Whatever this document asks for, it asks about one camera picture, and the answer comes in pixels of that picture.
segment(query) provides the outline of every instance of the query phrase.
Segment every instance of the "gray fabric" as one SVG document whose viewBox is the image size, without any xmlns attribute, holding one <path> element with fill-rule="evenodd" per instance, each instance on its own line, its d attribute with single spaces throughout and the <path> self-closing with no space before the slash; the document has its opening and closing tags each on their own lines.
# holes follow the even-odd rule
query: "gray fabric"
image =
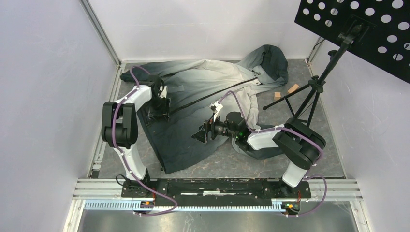
<svg viewBox="0 0 410 232">
<path fill-rule="evenodd" d="M 266 72 L 261 67 L 262 63 L 272 62 L 274 68 L 269 69 L 270 72 Z M 286 58 L 280 49 L 271 45 L 256 49 L 237 64 L 204 59 L 155 62 L 142 67 L 151 74 L 166 77 L 165 84 L 171 89 L 181 90 L 180 86 L 183 86 L 182 91 L 168 94 L 171 98 L 171 111 L 218 90 L 257 77 L 256 80 L 230 89 L 236 93 L 248 124 L 257 129 L 259 112 L 256 94 L 284 85 L 288 80 Z M 253 68 L 257 69 L 256 72 L 260 75 L 252 72 Z M 142 70 L 134 68 L 132 71 L 138 80 L 146 80 L 147 74 Z M 121 79 L 133 81 L 129 72 L 123 73 Z M 191 138 L 203 122 L 212 116 L 208 106 L 220 99 L 225 92 L 215 94 L 176 112 L 170 116 L 169 122 L 155 122 L 144 128 L 167 174 L 183 170 L 205 159 L 228 139 L 218 136 L 205 145 Z M 221 120 L 224 120 L 229 112 L 239 111 L 232 95 L 227 96 L 222 105 Z"/>
</svg>

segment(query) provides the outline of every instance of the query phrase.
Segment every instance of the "purple cable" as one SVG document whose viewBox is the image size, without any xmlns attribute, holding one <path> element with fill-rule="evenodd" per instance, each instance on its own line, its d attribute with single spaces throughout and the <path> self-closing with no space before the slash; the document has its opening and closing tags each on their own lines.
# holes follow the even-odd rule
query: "purple cable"
<svg viewBox="0 0 410 232">
<path fill-rule="evenodd" d="M 248 129 L 249 129 L 251 132 L 260 133 L 260 132 L 276 131 L 276 130 L 284 130 L 284 131 L 287 131 L 287 132 L 292 133 L 292 134 L 294 134 L 294 135 L 300 137 L 301 139 L 305 140 L 306 142 L 308 142 L 309 144 L 311 144 L 312 146 L 314 146 L 314 147 L 319 151 L 319 157 L 316 159 L 316 162 L 315 162 L 313 165 L 316 166 L 316 164 L 318 163 L 318 161 L 323 157 L 323 150 L 322 150 L 322 148 L 321 148 L 319 145 L 317 145 L 315 142 L 313 142 L 312 140 L 308 139 L 307 137 L 305 137 L 305 136 L 303 136 L 303 135 L 301 135 L 301 134 L 295 132 L 294 130 L 291 130 L 291 129 L 285 128 L 285 127 L 273 127 L 273 128 L 263 129 L 263 130 L 255 130 L 255 129 L 251 128 L 251 127 L 248 125 L 248 122 L 247 122 L 247 119 L 246 119 L 246 117 L 245 117 L 245 114 L 243 113 L 241 104 L 239 104 L 239 100 L 238 100 L 238 98 L 236 97 L 236 94 L 235 94 L 233 91 L 231 91 L 231 90 L 227 91 L 227 92 L 223 95 L 223 97 L 218 101 L 218 103 L 221 103 L 222 100 L 223 100 L 224 98 L 226 98 L 226 96 L 228 96 L 230 93 L 234 96 L 234 98 L 235 98 L 235 100 L 236 100 L 236 103 L 238 104 L 239 110 L 240 110 L 240 112 L 241 112 L 241 115 L 242 115 L 243 119 L 245 120 L 246 126 L 248 127 Z M 305 213 L 298 214 L 298 215 L 289 215 L 290 217 L 299 217 L 299 216 L 303 216 L 303 215 L 306 215 L 306 214 L 310 214 L 310 213 L 316 211 L 316 210 L 319 208 L 319 206 L 322 205 L 324 199 L 326 198 L 326 194 L 327 194 L 327 183 L 326 183 L 326 179 L 325 179 L 322 175 L 315 174 L 315 175 L 312 175 L 312 176 L 310 176 L 310 177 L 306 177 L 306 178 L 304 177 L 303 180 L 310 180 L 310 179 L 315 178 L 315 177 L 320 177 L 320 178 L 323 180 L 323 183 L 324 183 L 324 194 L 323 194 L 323 198 L 322 198 L 321 202 L 320 202 L 315 208 L 313 208 L 313 209 L 310 210 L 310 211 L 307 211 L 307 212 L 305 212 Z"/>
<path fill-rule="evenodd" d="M 139 90 L 139 88 L 140 88 L 140 83 L 139 83 L 139 81 L 137 80 L 137 78 L 136 78 L 136 77 L 134 76 L 134 74 L 132 73 L 132 69 L 135 68 L 135 67 L 144 70 L 148 75 L 150 74 L 146 69 L 144 69 L 144 68 L 142 68 L 142 67 L 140 67 L 140 66 L 134 66 L 134 67 L 132 67 L 132 68 L 130 69 L 131 76 L 134 78 L 135 82 L 137 83 L 137 88 L 134 89 L 134 90 L 132 90 L 131 92 L 129 92 L 127 95 L 125 95 L 125 97 L 117 104 L 117 107 L 116 107 L 116 109 L 115 109 L 115 111 L 114 111 L 112 138 L 113 138 L 114 147 L 115 147 L 120 153 L 123 153 L 124 151 L 123 151 L 120 147 L 118 147 L 118 145 L 117 145 L 117 140 L 116 140 L 116 137 L 115 137 L 116 119 L 117 119 L 117 115 L 118 115 L 118 112 L 119 112 L 119 109 L 120 109 L 121 105 L 126 101 L 126 99 L 130 98 L 130 96 L 132 96 L 134 93 L 136 93 L 136 92 Z M 130 166 L 128 165 L 127 160 L 125 159 L 124 156 L 122 156 L 122 161 L 124 162 L 124 165 L 125 165 L 125 167 L 127 168 L 127 171 L 134 177 L 134 179 L 135 179 L 142 187 L 144 187 L 145 189 L 147 189 L 148 191 L 150 191 L 150 192 L 152 192 L 152 193 L 155 193 L 155 194 L 157 194 L 157 195 L 159 195 L 159 196 L 162 196 L 162 197 L 164 197 L 164 198 L 166 198 L 166 199 L 169 199 L 170 201 L 172 201 L 172 202 L 174 203 L 174 206 L 173 206 L 171 209 L 167 209 L 167 210 L 164 210 L 164 211 L 161 211 L 161 212 L 157 212 L 157 213 L 153 213 L 153 214 L 140 214 L 140 216 L 147 216 L 147 217 L 148 217 L 148 216 L 162 215 L 162 214 L 169 213 L 169 212 L 171 212 L 172 210 L 174 210 L 175 208 L 178 207 L 178 203 L 177 203 L 174 199 L 172 199 L 172 198 L 170 198 L 170 197 L 168 197 L 168 196 L 166 196 L 166 195 L 164 195 L 164 194 L 162 194 L 162 193 L 159 193 L 159 192 L 157 192 L 157 191 L 151 189 L 150 187 L 146 186 L 141 180 L 139 180 L 138 177 L 137 177 L 133 172 L 131 172 L 131 168 L 130 168 Z"/>
</svg>

